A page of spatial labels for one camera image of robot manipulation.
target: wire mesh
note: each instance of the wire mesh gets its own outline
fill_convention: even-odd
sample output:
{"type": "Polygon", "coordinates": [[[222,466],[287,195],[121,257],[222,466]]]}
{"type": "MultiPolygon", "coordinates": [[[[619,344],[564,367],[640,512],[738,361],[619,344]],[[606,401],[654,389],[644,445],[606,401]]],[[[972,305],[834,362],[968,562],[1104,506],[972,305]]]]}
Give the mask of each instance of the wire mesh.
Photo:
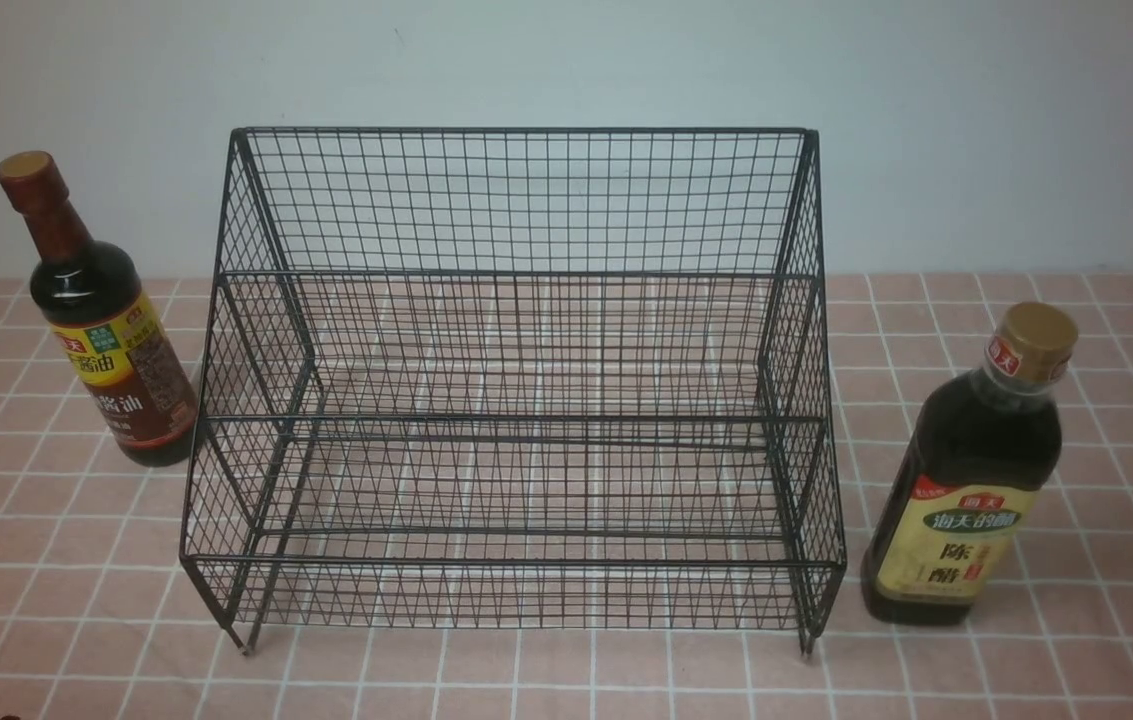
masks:
{"type": "MultiPolygon", "coordinates": [[[[250,128],[181,558],[264,622],[823,632],[812,132],[250,128]]],[[[242,641],[238,624],[250,625],[242,641]]]]}

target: yellow label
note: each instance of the yellow label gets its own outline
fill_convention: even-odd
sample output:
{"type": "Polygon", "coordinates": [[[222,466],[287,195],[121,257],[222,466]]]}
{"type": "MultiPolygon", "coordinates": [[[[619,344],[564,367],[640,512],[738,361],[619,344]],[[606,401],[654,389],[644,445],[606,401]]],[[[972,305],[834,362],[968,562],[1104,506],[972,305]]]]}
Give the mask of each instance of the yellow label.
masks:
{"type": "Polygon", "coordinates": [[[999,486],[913,488],[877,571],[877,588],[900,601],[973,601],[1037,493],[999,486]]]}
{"type": "Polygon", "coordinates": [[[127,351],[153,333],[162,332],[162,324],[145,293],[103,323],[50,327],[82,382],[94,387],[117,384],[130,376],[133,366],[127,351]]]}

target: bottle cap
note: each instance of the bottle cap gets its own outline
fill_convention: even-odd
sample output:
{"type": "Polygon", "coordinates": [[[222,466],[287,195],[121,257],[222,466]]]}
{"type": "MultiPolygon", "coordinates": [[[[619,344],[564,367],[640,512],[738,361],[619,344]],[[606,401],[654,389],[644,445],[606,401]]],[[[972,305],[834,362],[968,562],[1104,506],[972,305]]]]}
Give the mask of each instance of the bottle cap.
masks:
{"type": "Polygon", "coordinates": [[[0,183],[10,206],[22,215],[53,210],[68,200],[68,186],[49,152],[17,152],[0,161],[0,183]]]}
{"type": "Polygon", "coordinates": [[[1045,302],[1021,302],[1002,315],[987,354],[1002,374],[1046,384],[1064,375],[1074,345],[1077,323],[1068,313],[1045,302]]]}

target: wire rack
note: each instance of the wire rack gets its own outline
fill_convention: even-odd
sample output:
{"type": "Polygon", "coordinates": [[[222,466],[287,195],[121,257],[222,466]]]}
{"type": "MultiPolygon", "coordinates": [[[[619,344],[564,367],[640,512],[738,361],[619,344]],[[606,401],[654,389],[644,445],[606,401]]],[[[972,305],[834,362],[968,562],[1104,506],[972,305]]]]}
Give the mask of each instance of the wire rack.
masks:
{"type": "Polygon", "coordinates": [[[181,560],[265,622],[823,632],[818,136],[246,128],[181,560]]]}

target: countertop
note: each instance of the countertop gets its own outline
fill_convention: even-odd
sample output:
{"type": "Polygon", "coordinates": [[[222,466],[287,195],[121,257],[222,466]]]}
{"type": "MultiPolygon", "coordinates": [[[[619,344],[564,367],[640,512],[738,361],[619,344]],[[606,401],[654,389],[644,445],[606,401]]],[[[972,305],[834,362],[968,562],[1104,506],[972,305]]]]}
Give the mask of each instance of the countertop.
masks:
{"type": "MultiPolygon", "coordinates": [[[[195,370],[208,282],[148,281],[195,370]]],[[[176,565],[184,471],[103,432],[22,281],[0,281],[0,714],[126,719],[1133,720],[1133,274],[828,278],[849,577],[795,635],[269,626],[240,657],[176,565]],[[866,615],[857,565],[918,404],[1014,300],[1077,320],[1066,448],[964,626],[866,615]]]]}

